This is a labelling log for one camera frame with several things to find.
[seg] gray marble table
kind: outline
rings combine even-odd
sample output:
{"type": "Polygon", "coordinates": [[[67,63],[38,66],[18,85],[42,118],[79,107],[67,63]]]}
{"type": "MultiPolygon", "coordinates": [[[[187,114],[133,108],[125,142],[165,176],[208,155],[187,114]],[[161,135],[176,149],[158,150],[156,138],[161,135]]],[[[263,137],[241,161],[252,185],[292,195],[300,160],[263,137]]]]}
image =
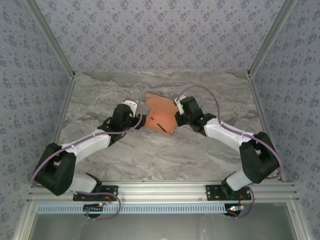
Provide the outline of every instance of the gray marble table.
{"type": "MultiPolygon", "coordinates": [[[[77,73],[59,144],[81,138],[110,117],[125,98],[145,106],[145,94],[174,99],[185,87],[210,88],[219,100],[222,120],[239,129],[262,130],[248,80],[243,72],[91,72],[77,73]]],[[[191,89],[204,113],[217,108],[202,89],[191,89]]],[[[171,137],[148,128],[128,133],[109,148],[90,155],[76,166],[101,180],[222,180],[241,167],[239,154],[223,143],[177,127],[171,137]]]]}

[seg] patterned wallpaper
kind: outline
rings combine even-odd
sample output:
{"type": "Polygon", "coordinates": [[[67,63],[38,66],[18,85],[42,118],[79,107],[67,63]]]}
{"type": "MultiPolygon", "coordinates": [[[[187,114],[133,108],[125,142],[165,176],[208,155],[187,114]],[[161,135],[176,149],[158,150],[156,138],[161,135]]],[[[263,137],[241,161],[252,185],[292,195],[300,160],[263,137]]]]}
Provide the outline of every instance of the patterned wallpaper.
{"type": "Polygon", "coordinates": [[[247,70],[284,0],[37,0],[72,68],[247,70]]]}
{"type": "Polygon", "coordinates": [[[299,0],[254,79],[288,181],[320,239],[320,2],[299,0]]]}
{"type": "Polygon", "coordinates": [[[69,80],[24,1],[0,9],[0,239],[9,240],[69,80]]]}

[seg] purple cable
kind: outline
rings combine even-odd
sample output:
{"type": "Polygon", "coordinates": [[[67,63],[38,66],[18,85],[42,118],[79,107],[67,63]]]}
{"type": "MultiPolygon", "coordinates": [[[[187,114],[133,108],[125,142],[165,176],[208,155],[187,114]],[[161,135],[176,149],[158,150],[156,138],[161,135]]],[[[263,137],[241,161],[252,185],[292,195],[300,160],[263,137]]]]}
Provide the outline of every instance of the purple cable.
{"type": "Polygon", "coordinates": [[[235,214],[235,213],[232,212],[232,211],[227,211],[229,214],[234,215],[234,218],[243,219],[243,218],[245,218],[246,216],[248,216],[248,215],[252,212],[252,210],[254,209],[254,205],[255,205],[255,194],[254,194],[254,191],[252,191],[252,188],[251,188],[250,186],[247,186],[247,187],[249,188],[249,190],[250,190],[250,192],[251,192],[252,205],[251,205],[249,211],[247,211],[247,212],[246,212],[244,215],[242,215],[242,216],[238,216],[237,214],[235,214]]]}
{"type": "Polygon", "coordinates": [[[95,207],[90,207],[87,211],[86,211],[86,217],[88,219],[92,219],[92,220],[97,220],[97,221],[104,221],[104,220],[111,220],[111,219],[114,219],[116,216],[118,216],[120,210],[121,210],[121,201],[120,199],[112,194],[112,193],[109,193],[109,192],[85,192],[85,191],[78,191],[77,192],[78,194],[84,194],[84,195],[108,195],[108,196],[111,196],[111,197],[114,197],[118,203],[119,203],[119,207],[118,207],[118,210],[116,211],[115,214],[111,215],[111,216],[108,216],[108,217],[102,217],[102,218],[92,218],[92,217],[89,217],[89,212],[91,209],[94,209],[95,207]]]}
{"type": "Polygon", "coordinates": [[[89,135],[89,136],[87,136],[87,137],[85,137],[85,138],[83,138],[83,139],[75,142],[74,144],[70,144],[70,145],[68,145],[68,146],[65,146],[65,147],[61,148],[60,150],[58,150],[58,151],[56,151],[55,153],[51,154],[51,155],[50,155],[46,160],[44,160],[44,161],[40,164],[40,166],[34,171],[32,177],[31,177],[31,185],[32,185],[33,187],[40,187],[40,188],[42,188],[42,186],[36,185],[35,178],[36,178],[37,174],[40,172],[40,170],[41,170],[53,157],[57,156],[58,154],[62,153],[62,152],[65,151],[65,150],[70,149],[70,148],[72,147],[72,145],[73,145],[73,146],[76,146],[76,145],[78,145],[78,144],[81,144],[81,143],[83,143],[83,142],[85,142],[85,141],[87,141],[87,140],[89,140],[89,139],[92,139],[92,138],[95,138],[95,137],[98,137],[98,136],[126,134],[126,133],[128,133],[128,132],[133,131],[136,127],[138,127],[139,124],[141,123],[141,121],[142,121],[142,114],[140,114],[140,119],[139,119],[138,123],[137,123],[135,126],[133,126],[132,128],[128,129],[128,130],[125,130],[125,131],[100,132],[100,133],[97,133],[97,134],[95,134],[95,135],[89,135]]]}
{"type": "Polygon", "coordinates": [[[250,138],[258,143],[260,143],[261,145],[265,146],[273,155],[274,157],[276,158],[276,160],[278,161],[279,163],[279,173],[276,175],[276,176],[271,176],[271,177],[267,177],[266,179],[277,179],[277,178],[280,178],[281,174],[283,173],[283,169],[284,169],[284,165],[280,159],[280,157],[278,156],[278,154],[276,153],[276,151],[270,147],[268,144],[266,144],[264,141],[261,141],[260,139],[254,137],[254,136],[251,136],[251,135],[248,135],[248,134],[243,134],[242,132],[240,131],[236,131],[236,130],[233,130],[233,129],[230,129],[229,127],[221,124],[221,118],[220,118],[220,106],[219,106],[219,103],[218,103],[218,100],[216,98],[216,96],[208,89],[206,88],[205,86],[201,86],[201,85],[192,85],[192,86],[189,86],[187,87],[186,89],[184,89],[179,95],[178,97],[176,98],[176,100],[179,100],[179,98],[181,97],[182,94],[184,94],[187,90],[189,89],[192,89],[192,88],[201,88],[201,89],[204,89],[206,90],[214,99],[215,101],[215,104],[216,104],[216,108],[217,108],[217,112],[218,112],[218,122],[219,124],[226,130],[228,130],[229,132],[231,133],[234,133],[234,134],[237,134],[237,135],[240,135],[240,136],[244,136],[246,138],[250,138]]]}

